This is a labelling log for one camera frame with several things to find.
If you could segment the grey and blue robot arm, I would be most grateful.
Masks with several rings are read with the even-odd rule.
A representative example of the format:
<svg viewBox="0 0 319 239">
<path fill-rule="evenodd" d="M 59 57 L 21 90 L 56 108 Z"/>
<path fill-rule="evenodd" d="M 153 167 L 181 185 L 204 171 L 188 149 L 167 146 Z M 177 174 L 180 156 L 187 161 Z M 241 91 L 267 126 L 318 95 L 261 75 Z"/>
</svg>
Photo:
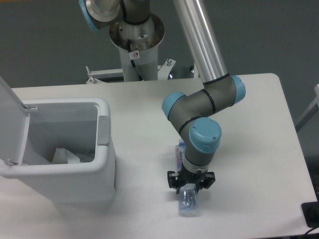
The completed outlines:
<svg viewBox="0 0 319 239">
<path fill-rule="evenodd" d="M 182 166 L 177 172 L 168 172 L 167 180 L 177 191 L 186 184 L 207 189 L 215 182 L 208 168 L 222 135 L 211 116 L 243 100 L 246 89 L 224 65 L 204 2 L 176 0 L 173 4 L 203 88 L 189 96 L 174 92 L 162 103 L 165 116 L 186 144 Z M 81 0 L 79 5 L 93 31 L 109 28 L 126 82 L 159 79 L 158 46 L 164 26 L 151 12 L 148 0 Z"/>
</svg>

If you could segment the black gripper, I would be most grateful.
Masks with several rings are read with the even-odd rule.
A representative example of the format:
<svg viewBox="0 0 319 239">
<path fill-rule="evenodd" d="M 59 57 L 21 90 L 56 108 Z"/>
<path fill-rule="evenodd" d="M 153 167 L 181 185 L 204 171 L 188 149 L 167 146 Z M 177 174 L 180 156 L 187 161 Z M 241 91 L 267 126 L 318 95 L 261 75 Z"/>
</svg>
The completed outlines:
<svg viewBox="0 0 319 239">
<path fill-rule="evenodd" d="M 184 166 L 176 173 L 175 171 L 167 172 L 168 186 L 175 189 L 176 194 L 179 193 L 181 187 L 186 184 L 195 184 L 197 192 L 201 189 L 209 189 L 215 182 L 214 172 L 197 170 L 196 173 L 191 173 Z"/>
</svg>

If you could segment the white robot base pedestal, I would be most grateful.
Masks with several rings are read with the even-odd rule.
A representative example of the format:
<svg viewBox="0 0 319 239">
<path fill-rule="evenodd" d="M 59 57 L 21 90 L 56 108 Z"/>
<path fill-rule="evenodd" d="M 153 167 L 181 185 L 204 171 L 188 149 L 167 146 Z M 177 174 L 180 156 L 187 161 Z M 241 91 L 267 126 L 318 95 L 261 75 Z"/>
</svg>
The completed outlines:
<svg viewBox="0 0 319 239">
<path fill-rule="evenodd" d="M 140 25 L 116 22 L 109 34 L 119 50 L 125 82 L 158 79 L 158 47 L 164 38 L 164 25 L 158 16 L 151 13 Z"/>
</svg>

